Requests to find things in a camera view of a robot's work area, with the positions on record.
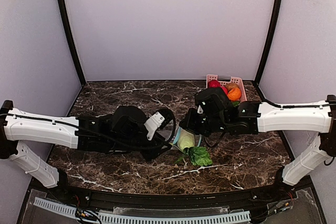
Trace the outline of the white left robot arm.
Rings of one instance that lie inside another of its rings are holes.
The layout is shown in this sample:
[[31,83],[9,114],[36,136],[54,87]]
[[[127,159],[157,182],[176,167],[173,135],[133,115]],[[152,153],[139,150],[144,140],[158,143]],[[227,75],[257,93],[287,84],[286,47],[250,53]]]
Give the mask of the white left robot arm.
[[65,188],[67,174],[48,165],[24,142],[49,143],[104,154],[138,151],[151,161],[171,148],[169,138],[158,131],[176,126],[170,109],[150,116],[135,106],[120,106],[103,116],[54,117],[31,114],[14,107],[11,100],[1,106],[1,159],[14,162],[46,188]]

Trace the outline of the green leafy lettuce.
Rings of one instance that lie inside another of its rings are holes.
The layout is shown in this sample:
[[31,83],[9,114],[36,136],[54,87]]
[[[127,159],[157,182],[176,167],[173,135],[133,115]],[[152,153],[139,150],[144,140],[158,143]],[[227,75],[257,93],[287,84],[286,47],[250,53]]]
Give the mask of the green leafy lettuce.
[[205,147],[194,146],[182,150],[183,155],[179,157],[175,163],[180,163],[184,158],[188,157],[194,166],[210,166],[213,164],[211,156]]

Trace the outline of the clear zip top bag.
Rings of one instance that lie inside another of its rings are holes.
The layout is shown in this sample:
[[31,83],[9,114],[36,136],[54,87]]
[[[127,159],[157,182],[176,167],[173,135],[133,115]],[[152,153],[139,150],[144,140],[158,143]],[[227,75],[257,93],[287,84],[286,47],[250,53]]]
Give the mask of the clear zip top bag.
[[173,142],[170,145],[184,153],[185,149],[199,147],[202,141],[201,135],[194,135],[181,127],[178,127]]

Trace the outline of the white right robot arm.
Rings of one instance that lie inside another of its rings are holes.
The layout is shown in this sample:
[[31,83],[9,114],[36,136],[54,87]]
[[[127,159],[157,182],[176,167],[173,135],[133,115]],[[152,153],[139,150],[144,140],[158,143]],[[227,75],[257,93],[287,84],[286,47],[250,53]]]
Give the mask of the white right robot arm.
[[194,135],[208,137],[215,132],[231,135],[272,131],[314,131],[317,136],[294,161],[281,168],[275,184],[294,187],[320,164],[335,157],[335,96],[314,103],[275,104],[244,101],[233,106],[222,88],[208,88],[195,95],[179,123]]

